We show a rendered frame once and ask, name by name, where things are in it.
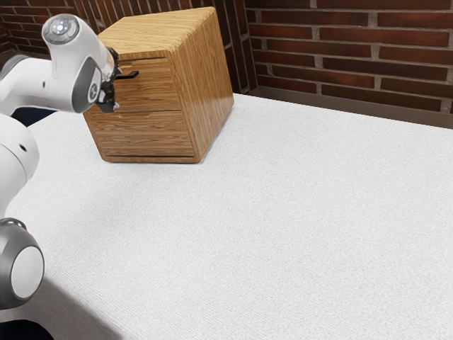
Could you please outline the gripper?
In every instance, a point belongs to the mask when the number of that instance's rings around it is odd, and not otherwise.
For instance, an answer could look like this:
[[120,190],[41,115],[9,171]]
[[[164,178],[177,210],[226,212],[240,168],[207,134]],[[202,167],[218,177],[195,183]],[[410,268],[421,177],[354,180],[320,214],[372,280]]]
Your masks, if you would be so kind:
[[103,113],[113,113],[116,108],[120,105],[115,100],[115,87],[114,81],[120,74],[119,66],[119,54],[112,48],[108,47],[108,59],[104,70],[106,74],[103,74],[101,82],[101,91],[96,101],[96,105],[100,108]]

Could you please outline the wooden cabinet with drawers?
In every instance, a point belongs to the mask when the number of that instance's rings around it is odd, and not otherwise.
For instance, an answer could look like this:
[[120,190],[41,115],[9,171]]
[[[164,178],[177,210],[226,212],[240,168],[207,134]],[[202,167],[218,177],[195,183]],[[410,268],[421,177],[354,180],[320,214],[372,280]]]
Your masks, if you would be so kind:
[[99,39],[122,71],[118,107],[84,113],[101,159],[198,163],[234,105],[216,10],[124,17]]

